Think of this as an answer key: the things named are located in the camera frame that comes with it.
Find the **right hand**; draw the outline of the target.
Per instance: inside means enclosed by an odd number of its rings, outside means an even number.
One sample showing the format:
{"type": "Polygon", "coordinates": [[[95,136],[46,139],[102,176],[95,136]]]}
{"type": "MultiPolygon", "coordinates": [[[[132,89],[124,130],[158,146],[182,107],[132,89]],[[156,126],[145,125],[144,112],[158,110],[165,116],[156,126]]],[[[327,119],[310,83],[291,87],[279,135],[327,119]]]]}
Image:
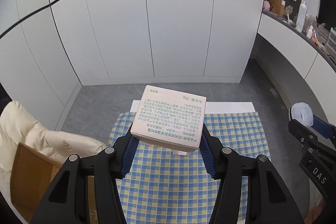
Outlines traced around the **right hand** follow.
{"type": "Polygon", "coordinates": [[[319,190],[313,186],[310,189],[310,203],[309,203],[309,214],[306,220],[312,223],[316,218],[322,213],[324,207],[324,198],[319,192],[319,190]]]}

